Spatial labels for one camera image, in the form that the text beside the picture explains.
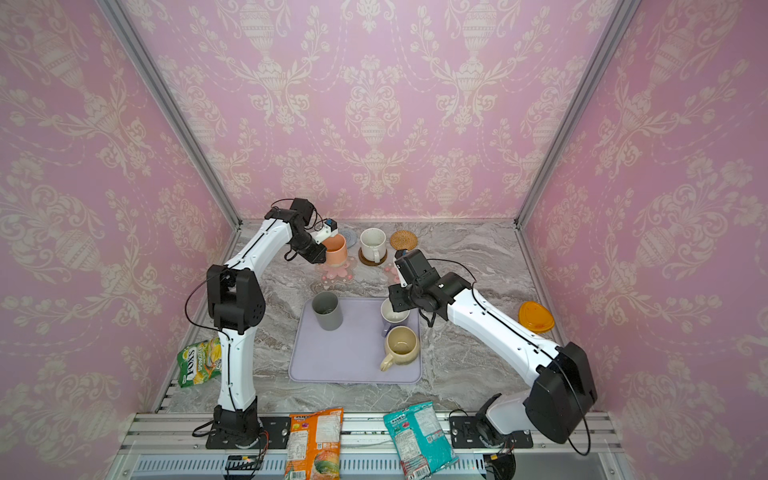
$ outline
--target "mounting plate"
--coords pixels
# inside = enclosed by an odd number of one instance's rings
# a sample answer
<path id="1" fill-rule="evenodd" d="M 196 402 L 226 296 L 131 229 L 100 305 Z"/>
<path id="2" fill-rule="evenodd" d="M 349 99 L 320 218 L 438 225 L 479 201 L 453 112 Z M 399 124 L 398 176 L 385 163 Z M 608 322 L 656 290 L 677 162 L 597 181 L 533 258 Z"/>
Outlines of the mounting plate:
<path id="1" fill-rule="evenodd" d="M 452 416 L 448 419 L 451 427 L 451 443 L 454 449 L 484 449 L 480 439 L 477 419 L 466 416 Z M 528 430 L 516 430 L 509 434 L 510 446 L 514 449 L 532 449 L 533 438 Z"/>
<path id="2" fill-rule="evenodd" d="M 266 430 L 270 436 L 269 450 L 283 450 L 288 446 L 290 417 L 259 417 L 259 423 L 261 428 Z M 263 438 L 263 436 L 260 437 L 257 443 L 250 448 L 261 450 Z M 237 440 L 237 437 L 222 435 L 221 432 L 217 432 L 217 435 L 208 436 L 205 448 L 209 450 L 236 449 Z"/>

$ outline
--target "orange lid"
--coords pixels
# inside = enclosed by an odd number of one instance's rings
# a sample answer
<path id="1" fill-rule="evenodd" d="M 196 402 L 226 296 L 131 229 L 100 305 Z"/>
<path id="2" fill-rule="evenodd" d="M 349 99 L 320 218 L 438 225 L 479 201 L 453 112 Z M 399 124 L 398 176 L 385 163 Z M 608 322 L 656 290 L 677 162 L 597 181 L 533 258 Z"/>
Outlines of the orange lid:
<path id="1" fill-rule="evenodd" d="M 518 321 L 533 333 L 545 333 L 554 328 L 554 317 L 543 305 L 523 302 L 518 311 Z"/>

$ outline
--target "orange mug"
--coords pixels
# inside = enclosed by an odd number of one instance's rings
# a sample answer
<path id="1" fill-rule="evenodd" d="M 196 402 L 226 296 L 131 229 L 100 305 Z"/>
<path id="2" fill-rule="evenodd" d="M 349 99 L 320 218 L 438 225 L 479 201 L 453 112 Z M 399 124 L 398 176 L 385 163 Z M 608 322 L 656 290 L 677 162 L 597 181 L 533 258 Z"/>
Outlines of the orange mug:
<path id="1" fill-rule="evenodd" d="M 340 233 L 323 240 L 326 246 L 326 265 L 341 266 L 346 262 L 346 238 Z"/>

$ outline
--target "snack bag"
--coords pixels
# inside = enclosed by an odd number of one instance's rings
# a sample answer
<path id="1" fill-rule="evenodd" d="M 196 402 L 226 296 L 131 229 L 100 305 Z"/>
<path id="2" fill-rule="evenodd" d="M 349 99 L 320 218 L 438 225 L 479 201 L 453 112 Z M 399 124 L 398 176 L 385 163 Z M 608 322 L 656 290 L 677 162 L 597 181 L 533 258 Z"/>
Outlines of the snack bag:
<path id="1" fill-rule="evenodd" d="M 384 425 L 400 455 L 406 480 L 429 477 L 458 460 L 437 420 L 432 402 L 384 415 Z"/>
<path id="2" fill-rule="evenodd" d="M 344 409 L 291 415 L 283 480 L 339 480 Z"/>
<path id="3" fill-rule="evenodd" d="M 176 357 L 179 362 L 179 386 L 199 385 L 221 375 L 219 337 L 184 347 Z"/>

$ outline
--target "coaster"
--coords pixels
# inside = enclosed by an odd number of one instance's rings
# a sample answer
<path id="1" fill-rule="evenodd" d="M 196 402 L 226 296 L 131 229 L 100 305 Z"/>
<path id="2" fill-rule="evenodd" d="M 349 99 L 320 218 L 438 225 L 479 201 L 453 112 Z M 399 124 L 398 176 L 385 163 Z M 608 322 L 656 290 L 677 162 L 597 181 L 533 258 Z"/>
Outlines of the coaster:
<path id="1" fill-rule="evenodd" d="M 408 230 L 397 230 L 389 238 L 389 244 L 395 250 L 413 250 L 419 245 L 419 238 Z"/>
<path id="2" fill-rule="evenodd" d="M 360 259 L 360 262 L 363 265 L 367 265 L 367 266 L 379 266 L 379 265 L 381 265 L 382 263 L 386 262 L 387 255 L 389 255 L 389 252 L 384 252 L 384 257 L 382 257 L 382 259 L 379 260 L 379 262 L 377 263 L 377 262 L 372 262 L 371 260 L 368 260 L 366 258 L 366 256 L 362 254 L 362 247 L 360 247 L 360 249 L 357 250 L 357 258 Z"/>
<path id="3" fill-rule="evenodd" d="M 339 232 L 342 237 L 346 240 L 346 247 L 350 248 L 357 243 L 357 233 L 351 231 L 351 230 L 342 230 Z"/>

